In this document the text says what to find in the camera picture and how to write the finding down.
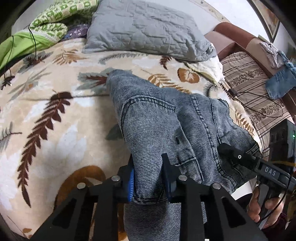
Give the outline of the blue denim jeans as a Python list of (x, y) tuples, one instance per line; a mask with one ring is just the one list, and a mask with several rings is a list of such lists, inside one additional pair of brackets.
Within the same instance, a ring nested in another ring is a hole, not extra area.
[(219, 183), (229, 193), (255, 177), (218, 154), (226, 143), (261, 156), (249, 132), (233, 122), (226, 101), (160, 88), (119, 69), (109, 73), (106, 85), (134, 164), (135, 191), (124, 214), (129, 240), (179, 239), (181, 206), (166, 199), (162, 154), (195, 182)]

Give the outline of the beige leaf pattern blanket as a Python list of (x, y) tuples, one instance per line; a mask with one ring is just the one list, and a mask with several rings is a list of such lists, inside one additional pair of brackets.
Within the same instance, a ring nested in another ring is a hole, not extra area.
[(175, 59), (139, 52), (86, 54), (85, 39), (27, 56), (1, 91), (1, 217), (29, 240), (79, 183), (97, 186), (128, 163), (107, 89), (113, 70), (124, 70), (160, 88), (227, 102), (230, 117), (262, 147), (246, 111), (223, 88)]

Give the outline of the brown striped pillow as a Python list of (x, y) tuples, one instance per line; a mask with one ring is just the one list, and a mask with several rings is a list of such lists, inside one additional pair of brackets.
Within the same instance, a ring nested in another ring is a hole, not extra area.
[(281, 100), (270, 100), (265, 89), (268, 77), (260, 66), (245, 52), (236, 52), (221, 61), (223, 74), (230, 88), (248, 114), (262, 146), (265, 160), (269, 156), (269, 131), (292, 117)]

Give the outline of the grey quilted pillow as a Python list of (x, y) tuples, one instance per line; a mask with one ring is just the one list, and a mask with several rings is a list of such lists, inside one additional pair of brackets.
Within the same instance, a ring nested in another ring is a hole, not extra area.
[(108, 50), (165, 55), (189, 62), (217, 55), (188, 14), (147, 1), (101, 1), (84, 53)]

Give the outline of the brown headboard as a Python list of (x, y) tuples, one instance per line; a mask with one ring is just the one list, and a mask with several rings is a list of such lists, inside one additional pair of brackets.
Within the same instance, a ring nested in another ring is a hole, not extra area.
[(214, 45), (220, 61), (233, 53), (245, 52), (260, 66), (268, 78), (285, 68), (284, 65), (281, 68), (272, 68), (260, 45), (262, 39), (231, 23), (219, 23), (214, 30), (205, 34), (205, 38)]

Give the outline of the blue denim garment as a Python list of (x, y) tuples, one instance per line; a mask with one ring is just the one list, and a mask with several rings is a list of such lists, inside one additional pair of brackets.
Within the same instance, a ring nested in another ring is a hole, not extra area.
[(265, 88), (273, 100), (284, 97), (291, 89), (295, 88), (295, 64), (286, 57), (285, 53), (278, 50), (273, 44), (259, 43), (265, 52), (271, 68), (280, 69), (273, 77), (267, 80)]

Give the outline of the framed wall picture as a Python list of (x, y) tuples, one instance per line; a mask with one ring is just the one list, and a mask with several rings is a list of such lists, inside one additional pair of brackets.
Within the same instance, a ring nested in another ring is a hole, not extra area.
[(274, 42), (278, 29), (280, 27), (280, 20), (277, 16), (266, 7), (261, 1), (258, 0), (247, 0), (255, 13), (259, 17), (271, 43)]

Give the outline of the green patterned cloth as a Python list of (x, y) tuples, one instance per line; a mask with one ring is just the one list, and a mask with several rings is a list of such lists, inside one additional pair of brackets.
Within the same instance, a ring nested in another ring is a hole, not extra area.
[(58, 43), (68, 31), (65, 19), (81, 16), (91, 20), (99, 1), (58, 1), (40, 13), (24, 29), (1, 43), (1, 69), (8, 68), (13, 59)]

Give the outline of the purple plastic bag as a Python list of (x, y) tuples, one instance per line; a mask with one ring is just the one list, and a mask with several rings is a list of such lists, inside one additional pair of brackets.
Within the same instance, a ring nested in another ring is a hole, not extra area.
[(61, 41), (76, 38), (86, 38), (89, 27), (89, 24), (72, 25), (69, 27), (69, 30), (67, 31), (66, 35), (62, 38)]

